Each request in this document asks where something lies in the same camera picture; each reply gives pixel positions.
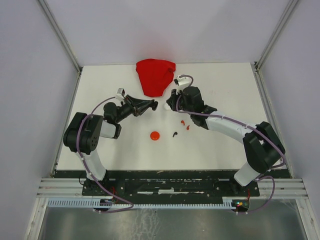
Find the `black earbud charging case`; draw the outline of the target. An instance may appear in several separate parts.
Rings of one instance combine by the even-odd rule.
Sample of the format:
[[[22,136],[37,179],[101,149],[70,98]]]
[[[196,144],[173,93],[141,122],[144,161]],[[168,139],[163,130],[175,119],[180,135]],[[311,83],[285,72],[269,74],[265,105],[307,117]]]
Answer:
[[[154,101],[154,102],[152,103],[151,109],[152,109],[153,111],[156,111],[157,108],[158,108],[158,104],[159,104],[158,101]]]

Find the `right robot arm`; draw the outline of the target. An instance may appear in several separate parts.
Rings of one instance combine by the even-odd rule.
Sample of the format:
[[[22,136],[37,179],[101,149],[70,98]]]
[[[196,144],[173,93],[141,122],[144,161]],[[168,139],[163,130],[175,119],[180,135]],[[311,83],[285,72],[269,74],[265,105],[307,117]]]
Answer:
[[[188,114],[196,126],[219,132],[243,144],[246,163],[229,183],[231,193],[236,196],[246,192],[249,183],[285,158],[285,148],[270,123],[249,124],[228,117],[205,104],[198,87],[173,89],[166,103],[172,111]]]

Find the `white earbud charging case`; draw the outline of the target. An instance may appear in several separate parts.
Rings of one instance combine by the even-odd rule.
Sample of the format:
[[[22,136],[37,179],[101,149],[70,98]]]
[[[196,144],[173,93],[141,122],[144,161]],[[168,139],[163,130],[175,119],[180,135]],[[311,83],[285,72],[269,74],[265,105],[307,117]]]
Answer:
[[[167,104],[165,104],[165,105],[163,106],[163,108],[164,108],[166,111],[170,111],[170,110],[171,110],[170,106],[167,105]]]

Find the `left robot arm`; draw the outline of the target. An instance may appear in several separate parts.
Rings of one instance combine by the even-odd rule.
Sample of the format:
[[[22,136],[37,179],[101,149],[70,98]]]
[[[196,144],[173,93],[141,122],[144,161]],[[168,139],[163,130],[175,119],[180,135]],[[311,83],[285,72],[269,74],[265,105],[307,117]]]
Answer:
[[[99,195],[106,195],[111,183],[106,180],[107,169],[103,166],[98,151],[100,138],[117,139],[122,127],[120,122],[129,116],[139,117],[146,110],[155,111],[156,100],[143,100],[130,95],[120,100],[120,105],[110,97],[102,102],[103,115],[76,112],[63,135],[63,144],[77,155],[86,171],[86,178],[95,181],[93,189]]]

